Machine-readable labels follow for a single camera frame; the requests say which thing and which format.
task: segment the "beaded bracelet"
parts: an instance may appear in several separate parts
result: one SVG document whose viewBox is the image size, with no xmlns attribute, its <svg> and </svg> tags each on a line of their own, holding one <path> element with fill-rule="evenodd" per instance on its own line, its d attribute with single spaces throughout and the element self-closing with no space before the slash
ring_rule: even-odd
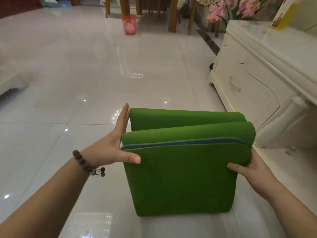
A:
<svg viewBox="0 0 317 238">
<path fill-rule="evenodd" d="M 97 172 L 100 172 L 101 177 L 105 177 L 105 168 L 102 167 L 101 169 L 94 169 L 87 161 L 82 157 L 81 153 L 75 149 L 73 151 L 73 156 L 78 161 L 78 163 L 83 167 L 85 171 L 87 171 L 91 176 L 99 175 Z"/>
</svg>

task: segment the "white tile floor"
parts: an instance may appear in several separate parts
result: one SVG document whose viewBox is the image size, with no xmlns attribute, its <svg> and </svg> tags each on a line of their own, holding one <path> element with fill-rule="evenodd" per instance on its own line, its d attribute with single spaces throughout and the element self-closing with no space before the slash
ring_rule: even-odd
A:
<svg viewBox="0 0 317 238">
<path fill-rule="evenodd" d="M 121 20 L 105 19 L 100 7 L 41 9 L 0 20 L 0 65 L 29 82 L 0 100 L 0 222 L 72 150 L 109 133 L 125 102 L 224 111 L 207 83 L 215 55 L 197 32 L 186 34 L 186 24 L 171 34 L 163 20 L 145 14 L 137 35 L 125 36 Z M 85 230 L 105 216 L 103 237 L 284 237 L 271 207 L 241 176 L 229 213 L 138 218 L 123 165 L 113 164 L 104 179 L 89 178 L 61 237 L 77 235 L 72 220 Z"/>
</svg>

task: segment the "human arm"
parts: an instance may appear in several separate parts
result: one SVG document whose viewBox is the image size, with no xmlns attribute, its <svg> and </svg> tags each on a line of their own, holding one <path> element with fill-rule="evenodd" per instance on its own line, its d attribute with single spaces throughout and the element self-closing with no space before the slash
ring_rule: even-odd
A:
<svg viewBox="0 0 317 238">
<path fill-rule="evenodd" d="M 232 163 L 227 167 L 243 175 L 270 203 L 288 238 L 317 237 L 317 216 L 276 179 L 255 149 L 252 149 L 252 159 L 247 167 Z"/>
<path fill-rule="evenodd" d="M 97 168 L 114 162 L 141 162 L 138 155 L 120 150 L 129 114 L 129 106 L 125 104 L 115 129 L 81 151 L 88 164 Z M 58 237 L 88 177 L 89 173 L 72 157 L 0 225 L 0 236 Z"/>
</svg>

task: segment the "cabinet drawer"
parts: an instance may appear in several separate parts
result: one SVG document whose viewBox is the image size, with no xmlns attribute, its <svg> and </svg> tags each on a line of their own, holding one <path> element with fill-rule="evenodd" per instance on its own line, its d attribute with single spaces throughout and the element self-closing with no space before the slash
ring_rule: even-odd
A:
<svg viewBox="0 0 317 238">
<path fill-rule="evenodd" d="M 233 109 L 257 130 L 280 107 L 278 101 L 268 87 L 248 74 L 245 64 L 235 59 L 228 46 L 222 48 L 214 71 L 217 81 Z"/>
</svg>

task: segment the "folded yoga mat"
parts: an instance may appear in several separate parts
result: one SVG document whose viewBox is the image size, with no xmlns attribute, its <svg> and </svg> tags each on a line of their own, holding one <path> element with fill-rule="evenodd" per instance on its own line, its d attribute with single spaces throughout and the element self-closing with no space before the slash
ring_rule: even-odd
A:
<svg viewBox="0 0 317 238">
<path fill-rule="evenodd" d="M 240 113 L 133 108 L 122 150 L 138 216 L 228 212 L 237 173 L 228 162 L 251 159 L 255 129 Z"/>
</svg>

